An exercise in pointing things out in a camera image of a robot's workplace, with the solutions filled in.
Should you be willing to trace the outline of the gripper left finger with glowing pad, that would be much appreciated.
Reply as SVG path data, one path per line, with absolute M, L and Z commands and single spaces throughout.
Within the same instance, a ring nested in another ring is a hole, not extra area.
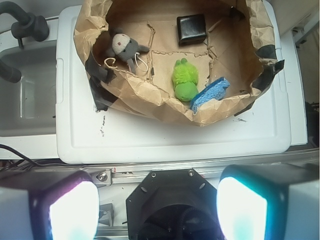
M 0 174 L 2 240 L 92 240 L 99 212 L 98 188 L 83 170 Z

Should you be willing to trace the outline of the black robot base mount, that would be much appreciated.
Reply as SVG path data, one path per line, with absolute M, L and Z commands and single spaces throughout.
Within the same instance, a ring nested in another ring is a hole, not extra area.
M 193 168 L 151 171 L 126 199 L 130 240 L 223 240 L 217 189 Z

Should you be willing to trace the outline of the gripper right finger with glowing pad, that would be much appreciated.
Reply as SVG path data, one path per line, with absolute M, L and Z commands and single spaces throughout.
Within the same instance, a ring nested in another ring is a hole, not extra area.
M 232 164 L 219 180 L 216 209 L 228 240 L 318 240 L 318 164 Z

